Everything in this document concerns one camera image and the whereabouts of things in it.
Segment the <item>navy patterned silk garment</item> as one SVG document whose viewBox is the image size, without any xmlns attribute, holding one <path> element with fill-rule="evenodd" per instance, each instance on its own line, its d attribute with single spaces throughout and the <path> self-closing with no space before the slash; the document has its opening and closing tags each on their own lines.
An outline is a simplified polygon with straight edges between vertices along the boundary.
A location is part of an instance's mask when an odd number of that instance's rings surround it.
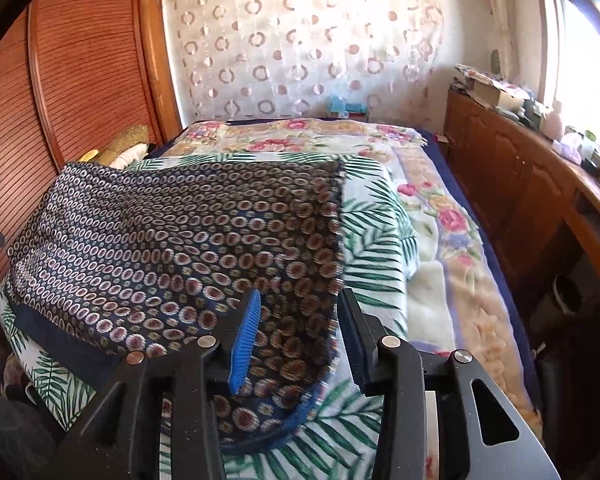
<svg viewBox="0 0 600 480">
<path fill-rule="evenodd" d="M 217 335 L 248 289 L 261 317 L 244 383 L 215 399 L 222 450 L 284 442 L 325 394 L 342 287 L 340 162 L 73 162 L 9 249 L 23 329 L 91 386 L 105 360 Z"/>
</svg>

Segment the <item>floral bed blanket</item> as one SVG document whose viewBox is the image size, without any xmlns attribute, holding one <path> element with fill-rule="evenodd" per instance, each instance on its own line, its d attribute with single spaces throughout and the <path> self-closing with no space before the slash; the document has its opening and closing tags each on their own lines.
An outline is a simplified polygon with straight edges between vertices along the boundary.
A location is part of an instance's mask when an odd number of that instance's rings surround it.
<svg viewBox="0 0 600 480">
<path fill-rule="evenodd" d="M 488 239 L 429 133 L 339 119 L 198 122 L 166 156 L 344 157 L 352 178 L 344 282 L 415 347 L 465 348 L 534 432 L 543 428 L 528 338 Z"/>
</svg>

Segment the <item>palm leaf print blanket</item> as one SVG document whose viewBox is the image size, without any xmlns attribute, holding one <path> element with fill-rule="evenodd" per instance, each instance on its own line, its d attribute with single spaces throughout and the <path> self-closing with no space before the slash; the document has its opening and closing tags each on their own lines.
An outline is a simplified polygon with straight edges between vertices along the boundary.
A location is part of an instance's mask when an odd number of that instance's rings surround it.
<svg viewBox="0 0 600 480">
<path fill-rule="evenodd" d="M 69 429 L 106 359 L 182 350 L 248 288 L 246 381 L 215 400 L 232 479 L 365 479 L 380 404 L 355 387 L 340 289 L 404 335 L 417 242 L 393 172 L 361 155 L 215 154 L 68 165 L 10 244 L 0 322 Z"/>
</svg>

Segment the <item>yellow Pikachu plush toy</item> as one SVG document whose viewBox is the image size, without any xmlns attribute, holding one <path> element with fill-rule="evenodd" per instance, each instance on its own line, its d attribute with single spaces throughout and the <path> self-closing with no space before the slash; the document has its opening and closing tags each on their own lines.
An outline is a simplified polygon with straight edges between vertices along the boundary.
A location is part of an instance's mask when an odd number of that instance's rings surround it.
<svg viewBox="0 0 600 480">
<path fill-rule="evenodd" d="M 94 159 L 99 154 L 99 150 L 89 150 L 85 154 L 83 154 L 80 158 L 80 162 L 89 162 Z"/>
</svg>

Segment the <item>gold patterned pillow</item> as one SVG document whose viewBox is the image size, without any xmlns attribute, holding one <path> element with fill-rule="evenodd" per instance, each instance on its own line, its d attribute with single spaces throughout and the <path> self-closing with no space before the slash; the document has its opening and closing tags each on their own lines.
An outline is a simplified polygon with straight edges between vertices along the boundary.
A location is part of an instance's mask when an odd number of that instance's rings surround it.
<svg viewBox="0 0 600 480">
<path fill-rule="evenodd" d="M 93 159 L 94 164 L 114 169 L 125 169 L 132 162 L 143 159 L 149 148 L 149 130 L 145 125 L 126 128 L 117 134 L 106 148 Z"/>
</svg>

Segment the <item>wooden louvered wardrobe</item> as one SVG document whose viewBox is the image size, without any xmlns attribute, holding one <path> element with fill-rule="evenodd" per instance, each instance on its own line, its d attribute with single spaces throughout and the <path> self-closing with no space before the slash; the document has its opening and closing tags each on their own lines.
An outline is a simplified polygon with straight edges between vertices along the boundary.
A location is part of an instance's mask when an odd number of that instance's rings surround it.
<svg viewBox="0 0 600 480">
<path fill-rule="evenodd" d="M 13 240 L 66 162 L 158 121 L 140 0 L 33 0 L 0 42 L 0 234 Z"/>
</svg>

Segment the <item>long wooden cabinet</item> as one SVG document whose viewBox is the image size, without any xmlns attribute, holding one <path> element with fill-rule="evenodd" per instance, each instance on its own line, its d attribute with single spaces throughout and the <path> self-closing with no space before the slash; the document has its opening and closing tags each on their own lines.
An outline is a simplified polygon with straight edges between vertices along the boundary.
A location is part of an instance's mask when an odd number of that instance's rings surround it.
<svg viewBox="0 0 600 480">
<path fill-rule="evenodd" d="M 550 142 L 448 92 L 448 164 L 486 231 L 521 315 L 581 259 L 594 270 L 584 310 L 600 304 L 600 185 Z"/>
</svg>

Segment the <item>blue item behind bed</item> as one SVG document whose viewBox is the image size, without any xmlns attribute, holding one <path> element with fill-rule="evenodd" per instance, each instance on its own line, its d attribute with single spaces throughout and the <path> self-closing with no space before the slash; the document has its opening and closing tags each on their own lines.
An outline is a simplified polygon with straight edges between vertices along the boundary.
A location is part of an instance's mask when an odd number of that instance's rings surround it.
<svg viewBox="0 0 600 480">
<path fill-rule="evenodd" d="M 327 115 L 335 118 L 367 117 L 368 107 L 364 103 L 349 102 L 343 96 L 332 94 L 327 101 Z"/>
</svg>

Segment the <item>cardboard box on cabinet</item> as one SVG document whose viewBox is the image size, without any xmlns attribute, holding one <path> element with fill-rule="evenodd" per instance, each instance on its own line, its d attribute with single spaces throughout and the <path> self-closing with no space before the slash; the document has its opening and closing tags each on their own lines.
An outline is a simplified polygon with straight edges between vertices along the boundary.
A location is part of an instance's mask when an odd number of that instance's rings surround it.
<svg viewBox="0 0 600 480">
<path fill-rule="evenodd" d="M 529 99 L 528 93 L 521 88 L 502 82 L 485 84 L 474 80 L 470 92 L 484 106 L 499 107 L 510 112 L 519 110 L 524 106 L 524 102 Z"/>
</svg>

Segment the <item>small round fan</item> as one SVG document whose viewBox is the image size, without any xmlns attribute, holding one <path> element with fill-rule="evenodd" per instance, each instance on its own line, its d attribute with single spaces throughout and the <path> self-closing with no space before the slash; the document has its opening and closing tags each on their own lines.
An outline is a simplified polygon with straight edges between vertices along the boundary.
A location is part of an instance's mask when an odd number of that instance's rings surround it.
<svg viewBox="0 0 600 480">
<path fill-rule="evenodd" d="M 498 49 L 494 49 L 490 53 L 490 72 L 498 77 L 502 74 L 500 52 L 498 52 Z"/>
</svg>

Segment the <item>sheer circle pattern curtain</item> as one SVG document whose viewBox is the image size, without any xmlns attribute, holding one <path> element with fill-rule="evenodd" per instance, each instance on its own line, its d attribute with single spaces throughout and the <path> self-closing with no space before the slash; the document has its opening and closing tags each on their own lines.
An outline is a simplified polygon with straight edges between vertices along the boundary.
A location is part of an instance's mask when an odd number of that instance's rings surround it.
<svg viewBox="0 0 600 480">
<path fill-rule="evenodd" d="M 181 114 L 430 121 L 438 0 L 162 0 Z"/>
</svg>

